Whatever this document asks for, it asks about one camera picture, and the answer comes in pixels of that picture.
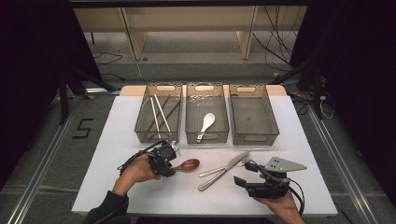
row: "black sleeve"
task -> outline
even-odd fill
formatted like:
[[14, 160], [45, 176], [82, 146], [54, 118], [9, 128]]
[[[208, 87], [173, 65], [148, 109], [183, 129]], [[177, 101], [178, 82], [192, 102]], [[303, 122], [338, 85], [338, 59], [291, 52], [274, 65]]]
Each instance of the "black sleeve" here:
[[83, 224], [92, 223], [130, 223], [131, 220], [126, 216], [129, 198], [117, 195], [110, 190], [102, 204], [93, 208], [85, 217]]

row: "clear plastic bin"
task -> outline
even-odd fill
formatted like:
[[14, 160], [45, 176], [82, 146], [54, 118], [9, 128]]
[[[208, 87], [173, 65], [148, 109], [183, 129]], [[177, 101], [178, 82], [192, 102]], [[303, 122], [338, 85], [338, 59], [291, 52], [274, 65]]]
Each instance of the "clear plastic bin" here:
[[271, 146], [279, 129], [265, 85], [230, 85], [230, 99], [233, 144]]
[[[200, 143], [204, 116], [215, 115], [215, 122], [205, 131]], [[230, 131], [222, 83], [188, 83], [186, 97], [186, 135], [188, 144], [226, 143]]]
[[[160, 102], [166, 122], [163, 119], [154, 95], [157, 96]], [[181, 83], [149, 83], [147, 85], [136, 125], [134, 126], [134, 131], [141, 143], [155, 143], [159, 140], [176, 141], [178, 143], [182, 96], [183, 89]], [[154, 104], [159, 132], [157, 131], [157, 124], [154, 119], [150, 98]]]

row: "brown wooden spoon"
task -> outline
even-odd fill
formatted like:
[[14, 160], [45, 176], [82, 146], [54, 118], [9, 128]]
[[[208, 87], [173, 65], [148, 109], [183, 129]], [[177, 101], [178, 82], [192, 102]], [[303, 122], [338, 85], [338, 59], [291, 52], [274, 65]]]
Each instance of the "brown wooden spoon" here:
[[174, 167], [173, 169], [175, 171], [190, 172], [195, 170], [199, 166], [199, 163], [200, 162], [197, 159], [189, 159], [181, 163], [179, 166]]

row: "ceramic spoon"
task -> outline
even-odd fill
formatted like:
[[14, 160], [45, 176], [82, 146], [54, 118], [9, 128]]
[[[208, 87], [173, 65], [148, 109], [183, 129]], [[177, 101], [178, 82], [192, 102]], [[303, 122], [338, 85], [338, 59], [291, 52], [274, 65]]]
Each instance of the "ceramic spoon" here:
[[215, 122], [215, 115], [212, 113], [207, 113], [204, 116], [204, 124], [202, 126], [202, 130], [198, 133], [197, 143], [201, 143], [202, 137], [205, 134], [206, 129], [208, 129]]

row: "human hand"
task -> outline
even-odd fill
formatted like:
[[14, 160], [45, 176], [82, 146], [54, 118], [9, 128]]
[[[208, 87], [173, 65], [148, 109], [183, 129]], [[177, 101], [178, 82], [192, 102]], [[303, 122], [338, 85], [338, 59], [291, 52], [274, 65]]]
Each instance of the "human hand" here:
[[158, 180], [160, 178], [161, 176], [151, 169], [149, 156], [143, 154], [128, 165], [122, 175], [116, 180], [112, 191], [120, 196], [125, 196], [135, 183], [145, 182], [150, 179]]
[[265, 198], [254, 198], [259, 203], [266, 204], [271, 211], [277, 214], [284, 222], [290, 223], [304, 223], [303, 219], [298, 212], [296, 203], [293, 199], [291, 191], [288, 190], [283, 198], [279, 199], [265, 199]]

